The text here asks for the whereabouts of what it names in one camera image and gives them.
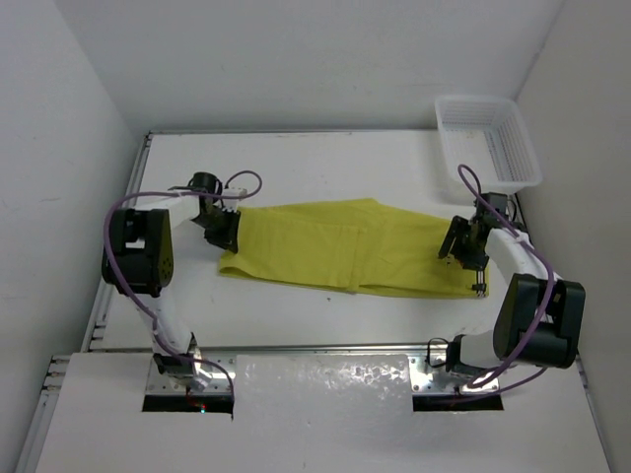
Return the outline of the yellow trousers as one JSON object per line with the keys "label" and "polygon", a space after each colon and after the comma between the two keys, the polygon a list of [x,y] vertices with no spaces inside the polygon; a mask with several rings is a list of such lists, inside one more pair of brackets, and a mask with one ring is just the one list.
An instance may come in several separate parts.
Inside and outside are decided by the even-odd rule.
{"label": "yellow trousers", "polygon": [[349,294],[472,299],[488,294],[487,271],[439,258],[447,219],[356,199],[241,209],[238,249],[218,271]]}

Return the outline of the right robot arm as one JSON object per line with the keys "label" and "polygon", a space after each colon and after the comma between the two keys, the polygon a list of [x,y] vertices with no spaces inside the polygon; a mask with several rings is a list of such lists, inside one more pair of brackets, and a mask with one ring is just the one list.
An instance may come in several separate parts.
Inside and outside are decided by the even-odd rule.
{"label": "right robot arm", "polygon": [[481,274],[495,263],[507,284],[492,330],[457,335],[447,345],[443,367],[481,387],[513,365],[567,369],[575,362],[585,288],[558,276],[529,236],[507,219],[508,198],[483,193],[472,217],[453,217],[438,252],[461,269]]}

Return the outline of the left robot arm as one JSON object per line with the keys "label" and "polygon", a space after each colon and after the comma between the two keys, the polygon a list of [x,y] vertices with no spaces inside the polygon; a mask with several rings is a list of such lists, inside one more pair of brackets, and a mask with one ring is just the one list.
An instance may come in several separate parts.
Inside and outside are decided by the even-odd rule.
{"label": "left robot arm", "polygon": [[222,249],[238,248],[239,203],[248,197],[209,172],[197,172],[182,186],[133,193],[112,205],[104,222],[104,281],[131,300],[150,333],[158,372],[201,393],[216,373],[233,382],[216,362],[205,359],[192,330],[175,308],[173,230],[191,222]]}

